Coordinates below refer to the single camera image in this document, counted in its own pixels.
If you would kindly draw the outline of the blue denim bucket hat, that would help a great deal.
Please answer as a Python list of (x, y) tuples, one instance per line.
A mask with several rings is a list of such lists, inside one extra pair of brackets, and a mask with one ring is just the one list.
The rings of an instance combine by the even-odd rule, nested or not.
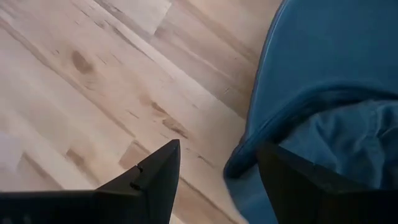
[(283, 0), (244, 134), (224, 167), (249, 224), (279, 224), (257, 150), (282, 147), (376, 190), (398, 190), (398, 0)]

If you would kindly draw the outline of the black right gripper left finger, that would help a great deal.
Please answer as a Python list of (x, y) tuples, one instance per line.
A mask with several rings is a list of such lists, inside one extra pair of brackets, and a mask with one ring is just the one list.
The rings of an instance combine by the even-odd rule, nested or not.
[(169, 224), (180, 173), (173, 139), (94, 190), (0, 193), (0, 224)]

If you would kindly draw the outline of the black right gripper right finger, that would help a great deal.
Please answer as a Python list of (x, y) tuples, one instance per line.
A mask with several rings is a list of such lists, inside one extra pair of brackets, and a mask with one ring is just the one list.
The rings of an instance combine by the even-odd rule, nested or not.
[(372, 189), (275, 144), (256, 158), (279, 224), (398, 224), (398, 190)]

